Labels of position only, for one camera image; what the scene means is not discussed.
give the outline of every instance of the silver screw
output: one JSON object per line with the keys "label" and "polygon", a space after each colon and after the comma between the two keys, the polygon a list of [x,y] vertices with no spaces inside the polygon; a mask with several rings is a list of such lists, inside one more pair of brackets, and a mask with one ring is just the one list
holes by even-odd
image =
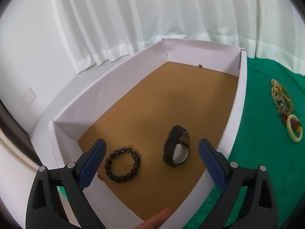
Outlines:
{"label": "silver screw", "polygon": [[238,163],[236,163],[236,162],[231,162],[230,165],[233,168],[237,168],[238,167]]}
{"label": "silver screw", "polygon": [[74,162],[69,162],[67,164],[67,167],[70,169],[70,168],[73,168],[75,166],[75,163]]}
{"label": "silver screw", "polygon": [[261,165],[261,166],[260,166],[260,170],[261,170],[261,171],[266,171],[267,168],[266,168],[265,166]]}
{"label": "silver screw", "polygon": [[45,170],[45,166],[40,166],[38,169],[39,172],[43,172],[44,170]]}

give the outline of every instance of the blue gripper pad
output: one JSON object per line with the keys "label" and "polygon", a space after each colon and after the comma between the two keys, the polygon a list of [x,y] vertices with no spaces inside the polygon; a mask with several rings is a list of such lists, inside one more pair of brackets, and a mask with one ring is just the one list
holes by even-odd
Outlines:
{"label": "blue gripper pad", "polygon": [[222,189],[222,191],[225,190],[227,187],[225,172],[211,153],[210,149],[207,147],[204,140],[199,141],[198,152],[216,187]]}
{"label": "blue gripper pad", "polygon": [[107,151],[107,144],[105,140],[99,140],[96,144],[98,144],[93,152],[91,153],[91,156],[84,164],[83,168],[80,170],[79,173],[79,182],[78,187],[80,190],[83,191],[84,188],[89,187],[91,184],[95,173],[97,172],[100,164],[102,163],[103,158],[106,155]]}

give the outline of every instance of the yellow bead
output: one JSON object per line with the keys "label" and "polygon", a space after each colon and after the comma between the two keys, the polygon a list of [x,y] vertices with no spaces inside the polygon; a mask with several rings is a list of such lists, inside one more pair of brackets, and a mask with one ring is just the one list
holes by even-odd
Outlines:
{"label": "yellow bead", "polygon": [[301,131],[302,131],[302,127],[301,127],[301,126],[297,126],[297,127],[296,127],[296,132],[297,132],[297,133],[301,133]]}

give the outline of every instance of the green tablecloth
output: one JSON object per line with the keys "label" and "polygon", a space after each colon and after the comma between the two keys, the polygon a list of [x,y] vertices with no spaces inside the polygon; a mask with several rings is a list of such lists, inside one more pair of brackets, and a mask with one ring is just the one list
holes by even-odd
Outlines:
{"label": "green tablecloth", "polygon": [[[295,105],[293,113],[305,124],[305,77],[269,59],[248,58],[247,61],[244,110],[229,161],[246,168],[256,169],[259,165],[267,167],[275,190],[281,225],[305,192],[305,138],[297,144],[289,138],[271,97],[270,80],[274,78],[287,88]],[[226,225],[235,221],[245,190],[243,187]],[[220,193],[220,189],[214,187],[183,229],[198,228]]]}

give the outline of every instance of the wall switch plate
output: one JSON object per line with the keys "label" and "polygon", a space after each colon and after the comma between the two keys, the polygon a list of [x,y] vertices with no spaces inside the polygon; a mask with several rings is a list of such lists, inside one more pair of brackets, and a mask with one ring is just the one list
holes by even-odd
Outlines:
{"label": "wall switch plate", "polygon": [[24,92],[23,99],[27,105],[30,105],[36,99],[36,95],[31,87],[27,88]]}

